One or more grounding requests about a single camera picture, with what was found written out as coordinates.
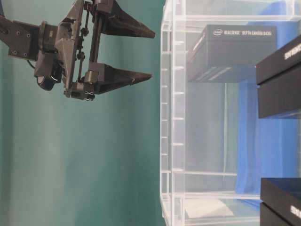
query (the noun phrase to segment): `blue cloth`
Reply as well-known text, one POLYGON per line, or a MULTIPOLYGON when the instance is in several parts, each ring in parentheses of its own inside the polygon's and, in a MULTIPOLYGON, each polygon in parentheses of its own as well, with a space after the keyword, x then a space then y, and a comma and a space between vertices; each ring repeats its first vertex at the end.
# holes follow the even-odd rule
MULTIPOLYGON (((261 15, 285 15, 286 2, 272 3, 261 15)), ((276 26, 277 48, 298 35, 296 22, 255 22, 276 26)), ((297 120, 258 119, 255 79, 239 84, 238 194, 259 194, 262 177, 298 176, 297 120)), ((259 207, 257 201, 247 201, 259 207)))

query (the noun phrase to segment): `teal wall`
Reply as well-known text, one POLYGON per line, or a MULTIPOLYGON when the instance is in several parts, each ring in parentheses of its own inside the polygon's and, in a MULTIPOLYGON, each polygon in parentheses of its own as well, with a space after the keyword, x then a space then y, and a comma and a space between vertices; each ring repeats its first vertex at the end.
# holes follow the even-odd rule
MULTIPOLYGON (((6 17, 58 24, 73 0, 2 0, 6 17)), ((5 226, 161 226, 159 43, 164 0, 119 0, 154 40, 103 36, 99 62, 152 73, 145 83, 98 96, 41 90, 1 44, 0 219, 5 226)), ((89 54, 91 34, 85 41, 89 54)))

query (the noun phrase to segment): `robotic arm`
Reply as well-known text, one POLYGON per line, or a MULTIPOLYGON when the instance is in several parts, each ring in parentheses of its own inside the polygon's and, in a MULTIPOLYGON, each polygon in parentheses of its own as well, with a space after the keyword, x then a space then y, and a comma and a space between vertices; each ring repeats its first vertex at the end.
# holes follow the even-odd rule
MULTIPOLYGON (((0 14, 3 14, 0 1, 0 14)), ((115 69, 98 63, 101 34, 154 38, 155 33, 124 12, 115 0, 76 0, 58 26, 43 21, 40 26, 10 21, 0 16, 0 40, 9 47, 8 55, 36 61, 34 76, 38 85, 50 91, 64 83, 66 97, 93 101, 95 95, 151 78, 150 74, 115 69), (81 28, 83 12, 85 26, 81 28), (94 23, 89 68, 84 76, 82 51, 84 37, 89 34, 89 17, 94 23), (79 74, 73 81, 75 61, 79 74)))

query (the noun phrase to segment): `clear plastic bin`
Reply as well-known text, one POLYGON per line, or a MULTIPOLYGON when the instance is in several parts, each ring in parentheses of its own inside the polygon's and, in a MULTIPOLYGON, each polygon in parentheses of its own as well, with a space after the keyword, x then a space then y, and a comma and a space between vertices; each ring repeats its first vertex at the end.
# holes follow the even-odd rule
POLYGON ((300 33, 300 7, 301 0, 166 0, 160 119, 166 225, 258 226, 261 177, 300 176, 300 123, 259 120, 255 84, 255 65, 300 33))

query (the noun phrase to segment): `black box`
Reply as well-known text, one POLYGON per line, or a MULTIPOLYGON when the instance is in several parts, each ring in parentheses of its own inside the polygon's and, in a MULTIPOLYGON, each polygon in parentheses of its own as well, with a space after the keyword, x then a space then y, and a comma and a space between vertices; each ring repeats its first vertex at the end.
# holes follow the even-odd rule
POLYGON ((300 118, 301 36, 256 66, 259 118, 300 118))
POLYGON ((260 226, 292 226, 263 202, 260 204, 260 226))
POLYGON ((276 50, 273 26, 207 25, 188 52, 188 78, 240 82, 255 77, 255 65, 276 50))
POLYGON ((261 200, 290 224, 301 225, 301 178, 263 178, 261 200))

